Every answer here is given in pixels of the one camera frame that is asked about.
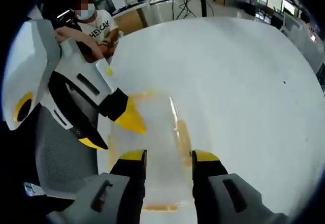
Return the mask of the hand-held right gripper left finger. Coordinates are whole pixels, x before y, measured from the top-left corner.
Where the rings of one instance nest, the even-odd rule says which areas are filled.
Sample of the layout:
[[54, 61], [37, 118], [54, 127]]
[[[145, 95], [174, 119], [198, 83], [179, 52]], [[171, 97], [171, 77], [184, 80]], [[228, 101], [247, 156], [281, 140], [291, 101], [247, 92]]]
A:
[[122, 154], [109, 173], [94, 177], [64, 211], [65, 223], [139, 223], [145, 197], [147, 151]]

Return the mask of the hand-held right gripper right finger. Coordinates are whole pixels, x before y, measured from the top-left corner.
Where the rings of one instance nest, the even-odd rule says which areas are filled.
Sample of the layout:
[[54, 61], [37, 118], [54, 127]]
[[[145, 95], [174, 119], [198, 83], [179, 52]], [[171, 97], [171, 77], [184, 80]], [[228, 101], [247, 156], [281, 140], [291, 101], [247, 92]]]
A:
[[208, 151], [192, 151], [192, 181], [198, 223], [287, 223], [287, 215], [268, 209], [259, 191]]

